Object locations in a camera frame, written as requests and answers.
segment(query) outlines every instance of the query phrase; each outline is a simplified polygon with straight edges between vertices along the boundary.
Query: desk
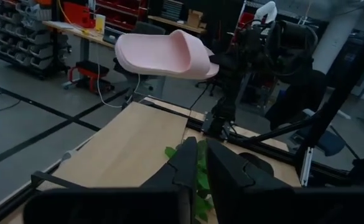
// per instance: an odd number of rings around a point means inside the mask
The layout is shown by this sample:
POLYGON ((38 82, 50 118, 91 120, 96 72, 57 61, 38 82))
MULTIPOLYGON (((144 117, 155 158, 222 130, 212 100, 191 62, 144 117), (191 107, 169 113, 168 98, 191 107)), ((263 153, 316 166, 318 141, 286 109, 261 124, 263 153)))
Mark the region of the desk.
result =
POLYGON ((157 21, 157 22, 162 22, 162 23, 165 23, 165 24, 168 24, 168 25, 172 25, 172 26, 176 26, 176 27, 179 27, 179 28, 182 28, 182 29, 186 29, 186 30, 189 30, 189 31, 192 31, 194 33, 197 33, 198 34, 198 37, 204 33, 207 32, 207 30, 203 29, 203 28, 198 28, 198 27, 190 27, 186 24, 179 24, 175 21, 171 21, 171 20, 168 20, 168 19, 164 19, 162 17, 158 17, 158 16, 148 16, 148 18, 150 20, 153 20, 153 21, 157 21))
MULTIPOLYGON (((182 114, 190 114, 189 110, 178 106, 150 98, 147 100, 182 114)), ((191 117, 203 119, 204 115, 192 111, 191 117)), ((176 147, 190 136, 198 141, 204 139, 201 133, 186 128, 186 124, 187 118, 131 103, 53 175, 85 187, 139 187, 168 161, 164 154, 166 146, 176 147)), ((245 136, 257 135, 243 128, 236 130, 245 136)), ((267 143, 276 147, 283 145, 271 139, 267 143)), ((301 186, 292 166, 228 143, 225 146, 235 153, 257 155, 272 165, 275 177, 291 186, 301 186)), ((57 187, 60 186, 44 182, 38 190, 57 187)), ((22 206, 1 223, 22 224, 22 206)), ((209 223, 217 223, 214 212, 209 213, 209 223)))
MULTIPOLYGON (((80 37, 80 59, 79 61, 89 60, 90 55, 90 49, 89 44, 90 42, 94 42, 96 44, 100 44, 109 48, 114 49, 114 45, 108 42, 105 42, 103 40, 103 34, 97 33, 94 29, 87 29, 89 31, 89 35, 84 34, 80 29, 77 29, 76 27, 68 27, 64 28, 64 26, 61 26, 61 22, 54 22, 54 21, 43 21, 43 24, 58 29, 64 33, 73 34, 77 37, 80 37)), ((152 95, 158 98, 162 98, 162 92, 164 90, 165 85, 165 76, 160 76, 157 79, 156 89, 152 95)), ((64 88, 68 88, 69 86, 73 85, 71 82, 66 82, 63 84, 64 88)))

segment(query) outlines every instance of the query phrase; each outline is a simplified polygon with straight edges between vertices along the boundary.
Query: storage bin rack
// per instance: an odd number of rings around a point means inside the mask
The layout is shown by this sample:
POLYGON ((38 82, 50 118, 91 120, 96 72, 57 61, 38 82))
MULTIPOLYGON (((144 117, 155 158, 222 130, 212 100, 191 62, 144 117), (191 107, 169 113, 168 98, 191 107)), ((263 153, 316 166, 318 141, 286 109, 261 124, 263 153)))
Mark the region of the storage bin rack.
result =
POLYGON ((0 59, 40 79, 67 73, 63 59, 68 37, 42 24, 51 18, 52 9, 35 0, 0 0, 0 59))
POLYGON ((145 19, 146 0, 96 0, 96 13, 106 16, 106 25, 129 32, 137 21, 145 19))

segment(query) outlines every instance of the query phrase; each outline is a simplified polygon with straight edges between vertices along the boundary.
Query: green plant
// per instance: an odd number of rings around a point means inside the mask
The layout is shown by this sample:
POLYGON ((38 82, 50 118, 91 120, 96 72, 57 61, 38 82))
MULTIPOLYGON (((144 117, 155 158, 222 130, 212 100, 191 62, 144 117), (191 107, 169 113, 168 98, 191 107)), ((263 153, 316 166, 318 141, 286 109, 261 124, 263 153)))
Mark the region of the green plant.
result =
MULTIPOLYGON (((198 142, 198 161, 197 161, 197 196, 195 198, 195 214, 203 221, 208 221, 207 212, 213 208, 210 203, 209 183, 207 172, 207 160, 205 153, 207 151, 207 141, 198 142)), ((176 150, 171 147, 165 148, 165 154, 170 159, 176 150)))

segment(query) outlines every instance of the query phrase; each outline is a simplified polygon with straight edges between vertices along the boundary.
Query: gray floor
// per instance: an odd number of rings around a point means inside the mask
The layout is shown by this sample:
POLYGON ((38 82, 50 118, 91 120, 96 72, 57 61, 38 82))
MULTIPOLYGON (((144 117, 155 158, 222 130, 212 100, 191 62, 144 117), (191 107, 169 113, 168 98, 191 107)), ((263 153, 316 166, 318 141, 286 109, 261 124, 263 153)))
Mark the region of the gray floor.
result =
MULTIPOLYGON (((79 41, 76 37, 70 37, 69 42, 73 45, 73 52, 68 56, 67 63, 73 65, 79 57, 79 41)), ((100 63, 111 68, 113 66, 113 51, 105 47, 99 47, 98 50, 100 51, 100 63)), ((91 44, 91 60, 95 61, 95 58, 96 46, 91 44)), ((110 72, 108 79, 111 82, 121 82, 124 77, 115 72, 110 72)), ((65 75, 58 75, 50 80, 40 81, 20 70, 16 70, 6 62, 0 61, 0 87, 18 95, 30 98, 70 116, 75 116, 100 102, 97 96, 85 90, 64 90, 61 83, 65 81, 65 75)), ((201 92, 202 89, 195 88, 194 82, 190 80, 168 78, 164 89, 164 99, 189 107, 201 92)), ((204 94, 194 106, 194 110, 199 112, 210 110, 220 94, 220 92, 216 92, 215 97, 210 97, 208 93, 204 94)), ((123 98, 118 98, 112 101, 111 104, 120 105, 122 101, 123 98)), ((15 98, 7 95, 0 96, 0 108, 15 102, 17 102, 15 98)), ((364 101, 351 97, 344 104, 343 109, 352 115, 353 119, 344 120, 336 117, 333 124, 357 154, 364 157, 364 123, 355 118, 363 115, 364 101)), ((119 112, 119 109, 103 106, 81 120, 102 128, 119 112)), ((63 121, 65 120, 59 116, 24 102, 9 110, 1 111, 0 153, 14 148, 16 145, 63 121)), ((236 122, 240 126, 257 133, 269 131, 269 122, 267 120, 248 111, 239 109, 236 122)), ((73 149, 93 133, 92 130, 78 124, 70 124, 0 162, 0 200, 26 182, 33 171, 46 168, 65 151, 73 149)), ((280 136, 278 139, 287 141, 287 137, 288 135, 280 136)), ((353 156, 347 149, 333 157, 325 157, 319 151, 316 151, 315 154, 315 161, 338 169, 351 169, 352 160, 353 156)))

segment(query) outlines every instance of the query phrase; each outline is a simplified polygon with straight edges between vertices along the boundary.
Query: pink slide sandal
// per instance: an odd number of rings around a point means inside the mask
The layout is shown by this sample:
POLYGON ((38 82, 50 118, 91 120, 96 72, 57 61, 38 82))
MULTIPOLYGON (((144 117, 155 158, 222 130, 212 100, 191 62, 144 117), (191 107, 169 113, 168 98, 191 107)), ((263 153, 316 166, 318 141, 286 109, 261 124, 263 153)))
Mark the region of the pink slide sandal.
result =
POLYGON ((182 30, 170 35, 121 35, 115 54, 125 70, 141 75, 204 80, 219 71, 219 65, 209 61, 212 51, 182 30))

